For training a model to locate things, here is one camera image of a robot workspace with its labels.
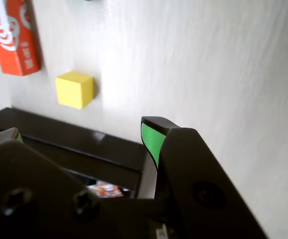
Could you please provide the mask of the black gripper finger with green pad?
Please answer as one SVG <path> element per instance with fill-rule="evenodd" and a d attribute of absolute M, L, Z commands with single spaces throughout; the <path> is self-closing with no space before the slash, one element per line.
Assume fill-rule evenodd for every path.
<path fill-rule="evenodd" d="M 0 132 L 0 239 L 103 238 L 97 197 L 18 135 Z"/>
<path fill-rule="evenodd" d="M 196 129 L 144 116 L 141 139 L 156 166 L 156 189 L 169 204 L 179 238 L 266 238 Z"/>

